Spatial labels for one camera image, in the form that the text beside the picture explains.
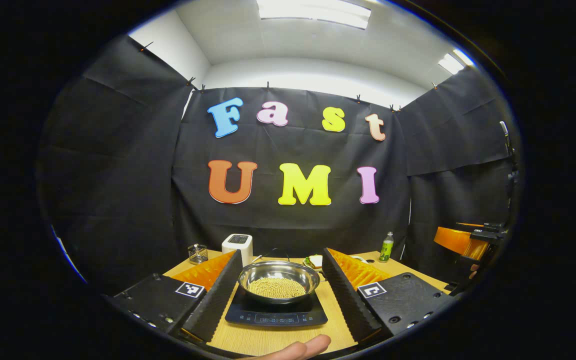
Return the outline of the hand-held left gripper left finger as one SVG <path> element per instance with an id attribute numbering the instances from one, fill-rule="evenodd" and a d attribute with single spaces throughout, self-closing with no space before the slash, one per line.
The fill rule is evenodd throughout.
<path id="1" fill-rule="evenodd" d="M 243 269 L 240 250 L 222 256 L 215 282 L 201 285 L 154 273 L 106 300 L 154 331 L 197 344 L 211 342 Z"/>

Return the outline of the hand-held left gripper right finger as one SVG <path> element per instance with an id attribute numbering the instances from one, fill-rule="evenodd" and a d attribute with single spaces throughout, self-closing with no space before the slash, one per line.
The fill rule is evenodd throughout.
<path id="1" fill-rule="evenodd" d="M 350 335 L 361 345 L 378 338 L 405 337 L 457 301 L 456 296 L 410 272 L 352 285 L 349 273 L 342 269 L 341 256 L 330 248 L 323 251 L 322 269 Z"/>

